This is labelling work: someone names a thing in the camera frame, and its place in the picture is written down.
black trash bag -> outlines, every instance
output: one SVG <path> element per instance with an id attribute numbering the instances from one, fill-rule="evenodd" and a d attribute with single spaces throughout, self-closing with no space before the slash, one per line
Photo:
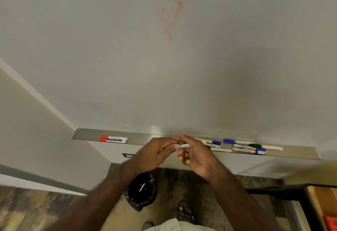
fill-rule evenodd
<path id="1" fill-rule="evenodd" d="M 124 192 L 126 200 L 137 212 L 156 200 L 158 183 L 149 172 L 139 174 Z"/>

sandal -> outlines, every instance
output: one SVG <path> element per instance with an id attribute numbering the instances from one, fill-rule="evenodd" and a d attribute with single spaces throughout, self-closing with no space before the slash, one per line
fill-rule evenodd
<path id="1" fill-rule="evenodd" d="M 177 219 L 180 221 L 180 217 L 191 219 L 194 222 L 191 207 L 188 203 L 180 201 L 177 207 Z"/>

blue marker cap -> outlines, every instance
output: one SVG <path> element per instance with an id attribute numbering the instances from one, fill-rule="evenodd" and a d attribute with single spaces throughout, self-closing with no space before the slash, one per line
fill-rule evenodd
<path id="1" fill-rule="evenodd" d="M 221 145 L 221 141 L 212 141 L 212 144 Z"/>
<path id="2" fill-rule="evenodd" d="M 235 142 L 235 140 L 230 140 L 230 139 L 224 139 L 223 142 L 224 142 L 224 143 L 229 143 L 229 144 L 237 144 L 237 143 Z"/>

floor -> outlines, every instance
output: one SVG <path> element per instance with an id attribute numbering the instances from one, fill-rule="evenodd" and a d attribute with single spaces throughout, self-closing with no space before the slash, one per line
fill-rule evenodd
<path id="1" fill-rule="evenodd" d="M 191 171 L 158 168 L 153 171 L 158 181 L 155 202 L 141 212 L 135 211 L 122 196 L 102 230 L 140 230 L 146 221 L 159 225 L 175 217 L 179 201 L 191 205 L 197 224 L 217 231 L 233 230 L 210 186 Z M 237 176 L 246 188 L 278 186 L 269 178 Z M 290 228 L 283 204 L 267 195 L 253 195 L 258 203 L 286 231 Z M 81 196 L 48 191 L 0 187 L 0 230 L 40 231 L 56 221 L 67 207 Z"/>

